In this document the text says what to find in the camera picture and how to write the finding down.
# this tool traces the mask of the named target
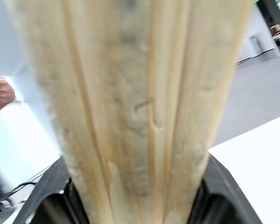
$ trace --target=wooden board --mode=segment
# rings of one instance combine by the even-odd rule
[[[250,0],[6,0],[94,224],[184,224]]]

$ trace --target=black cable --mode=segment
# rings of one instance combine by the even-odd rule
[[[44,173],[44,171],[46,171],[47,169],[49,169],[50,167],[52,166],[49,165],[48,167],[46,167],[45,169],[43,169],[42,171],[38,172],[36,175],[34,175],[32,178],[31,178],[31,181],[27,181],[27,182],[24,182],[24,183],[21,183],[19,184],[17,187],[15,187],[13,190],[9,191],[8,193],[5,194],[5,196],[3,198],[0,199],[0,201],[3,201],[3,200],[6,200],[6,201],[10,201],[9,197],[14,195],[15,193],[17,193],[18,191],[20,191],[21,189],[23,189],[25,186],[27,185],[36,185],[35,182],[33,182],[35,179],[37,179],[40,175],[42,175]]]

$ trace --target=floor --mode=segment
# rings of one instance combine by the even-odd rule
[[[280,58],[271,53],[237,66],[214,144],[250,131],[280,116]]]

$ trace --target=hand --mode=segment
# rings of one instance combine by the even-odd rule
[[[0,104],[9,104],[14,101],[14,90],[8,82],[0,77]]]

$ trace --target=black machine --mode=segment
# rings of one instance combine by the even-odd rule
[[[12,212],[0,212],[3,224]],[[14,224],[90,224],[63,158],[42,176]],[[260,224],[228,170],[210,155],[188,224]]]

